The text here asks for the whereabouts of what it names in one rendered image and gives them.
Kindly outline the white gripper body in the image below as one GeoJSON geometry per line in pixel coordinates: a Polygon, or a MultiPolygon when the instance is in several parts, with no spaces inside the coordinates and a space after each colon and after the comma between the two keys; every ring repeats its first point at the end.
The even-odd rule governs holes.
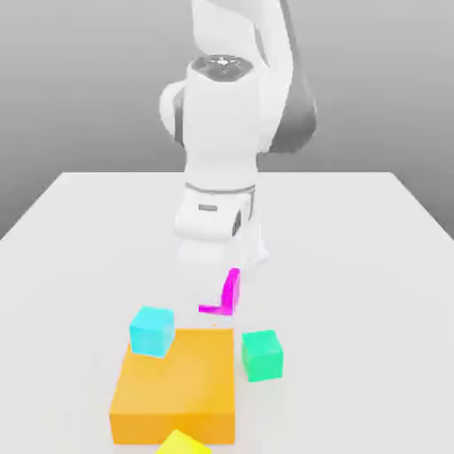
{"type": "Polygon", "coordinates": [[[182,260],[225,267],[255,267],[269,257],[262,226],[249,226],[223,243],[186,239],[177,253],[182,260]]]}

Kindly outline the small cyan cube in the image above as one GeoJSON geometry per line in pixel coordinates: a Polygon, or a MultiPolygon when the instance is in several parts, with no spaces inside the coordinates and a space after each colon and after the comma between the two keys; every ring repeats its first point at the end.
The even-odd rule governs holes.
{"type": "Polygon", "coordinates": [[[171,309],[143,306],[129,325],[131,351],[140,356],[164,358],[175,335],[171,309]]]}

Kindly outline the small green cube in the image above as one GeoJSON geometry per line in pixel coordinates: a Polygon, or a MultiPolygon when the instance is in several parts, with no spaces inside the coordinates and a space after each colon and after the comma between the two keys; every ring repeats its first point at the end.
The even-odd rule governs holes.
{"type": "Polygon", "coordinates": [[[241,336],[241,361],[249,382],[281,378],[284,351],[275,331],[243,333],[241,336]]]}

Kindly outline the small yellow cube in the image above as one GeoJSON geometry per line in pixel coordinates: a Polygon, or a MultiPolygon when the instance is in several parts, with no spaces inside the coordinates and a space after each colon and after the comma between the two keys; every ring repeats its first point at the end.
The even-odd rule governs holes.
{"type": "Polygon", "coordinates": [[[189,435],[175,429],[155,454],[212,454],[212,450],[189,435]]]}

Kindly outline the large orange box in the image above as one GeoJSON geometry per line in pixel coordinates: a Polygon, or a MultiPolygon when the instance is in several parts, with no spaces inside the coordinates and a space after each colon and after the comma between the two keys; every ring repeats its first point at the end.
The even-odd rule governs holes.
{"type": "Polygon", "coordinates": [[[109,419],[116,444],[160,444],[175,429],[204,444],[235,443],[232,329],[178,329],[163,358],[128,349],[109,419]]]}

